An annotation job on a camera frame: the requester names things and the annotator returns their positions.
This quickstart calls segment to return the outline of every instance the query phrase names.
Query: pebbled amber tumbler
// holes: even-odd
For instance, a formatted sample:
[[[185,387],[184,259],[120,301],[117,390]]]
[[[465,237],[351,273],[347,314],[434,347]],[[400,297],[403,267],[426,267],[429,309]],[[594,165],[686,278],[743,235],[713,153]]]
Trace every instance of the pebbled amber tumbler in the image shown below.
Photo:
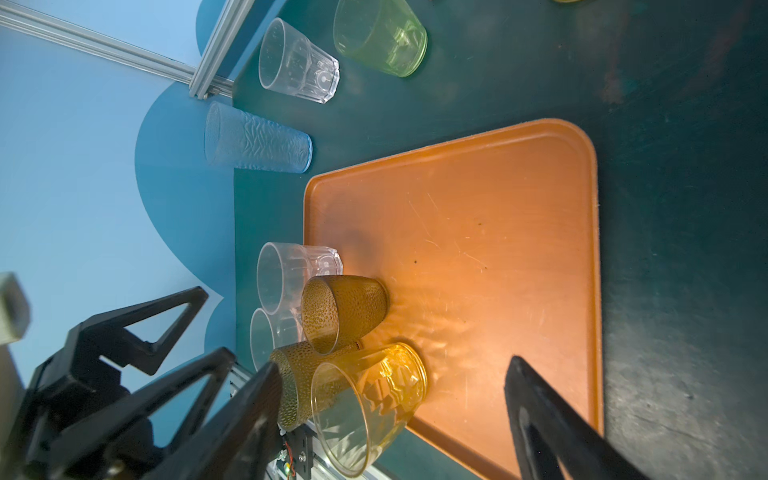
[[[280,411],[277,414],[277,424],[290,432],[304,424],[312,416],[310,399],[312,375],[317,366],[337,355],[359,350],[357,344],[347,346],[330,357],[320,356],[309,342],[298,342],[293,345],[275,349],[270,354],[270,361],[277,364],[280,376],[283,377],[283,396],[280,397]]]
[[[316,276],[301,296],[304,335],[320,355],[361,339],[386,316],[389,298],[377,280],[355,275]]]
[[[312,413],[333,466],[356,477],[394,441],[427,391],[424,364],[405,343],[346,353],[321,363]]]

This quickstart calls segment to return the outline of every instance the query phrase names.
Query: dark green table surface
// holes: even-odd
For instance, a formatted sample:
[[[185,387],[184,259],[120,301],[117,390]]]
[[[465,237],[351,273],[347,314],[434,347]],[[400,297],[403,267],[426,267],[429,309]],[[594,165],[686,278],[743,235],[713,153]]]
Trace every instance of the dark green table surface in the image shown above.
[[[315,145],[304,175],[235,173],[239,357],[259,249],[302,240],[313,175],[564,118],[598,153],[608,441],[652,478],[768,478],[768,2],[410,4],[429,48],[409,78],[340,57],[325,105],[263,90],[257,61],[235,84],[236,107]],[[280,17],[335,54],[335,5]],[[472,477],[409,433],[381,463]]]

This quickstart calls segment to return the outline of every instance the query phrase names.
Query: light green transparent cup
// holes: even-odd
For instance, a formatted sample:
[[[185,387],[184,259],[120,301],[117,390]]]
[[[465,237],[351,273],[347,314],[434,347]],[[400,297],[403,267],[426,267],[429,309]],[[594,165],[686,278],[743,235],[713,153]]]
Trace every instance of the light green transparent cup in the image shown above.
[[[407,77],[424,58],[427,31],[406,0],[340,0],[333,43],[345,57]]]

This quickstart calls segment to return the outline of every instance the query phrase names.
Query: orange tray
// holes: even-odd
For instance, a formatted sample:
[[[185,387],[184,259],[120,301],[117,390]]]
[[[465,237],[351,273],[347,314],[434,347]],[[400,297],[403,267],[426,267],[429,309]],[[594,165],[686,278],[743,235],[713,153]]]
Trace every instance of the orange tray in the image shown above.
[[[517,478],[504,397],[523,356],[601,434],[597,167],[589,137],[539,120],[314,177],[304,243],[377,278],[429,391],[408,428],[484,478]]]

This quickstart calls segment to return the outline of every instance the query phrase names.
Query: plastic tumbler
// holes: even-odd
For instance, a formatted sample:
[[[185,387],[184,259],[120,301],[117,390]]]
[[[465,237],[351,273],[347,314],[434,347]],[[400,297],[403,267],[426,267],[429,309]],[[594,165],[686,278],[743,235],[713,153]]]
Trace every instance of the plastic tumbler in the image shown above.
[[[333,466],[356,477],[394,441],[421,405],[427,375],[405,343],[345,353],[312,379],[312,413]]]
[[[250,355],[259,369],[272,350],[304,340],[301,321],[290,310],[269,315],[257,308],[250,317]]]
[[[205,158],[208,164],[249,170],[302,174],[310,167],[310,136],[211,102],[205,120]]]
[[[269,315],[291,310],[296,316],[307,280],[318,275],[338,275],[343,268],[339,253],[333,248],[265,243],[256,267],[261,308]]]
[[[358,349],[357,345],[348,346],[335,355],[355,352]],[[270,354],[270,361],[277,364],[283,378],[283,396],[280,397],[277,424],[286,432],[302,425],[312,416],[312,376],[317,366],[327,359],[328,357],[318,355],[307,342],[282,346]]]
[[[406,0],[340,0],[333,42],[345,57],[407,77],[424,58],[427,31]]]
[[[312,278],[301,296],[306,339],[327,355],[361,339],[386,316],[389,298],[373,278],[329,275]]]
[[[339,61],[275,18],[261,41],[259,81],[267,90],[324,104],[336,93]]]

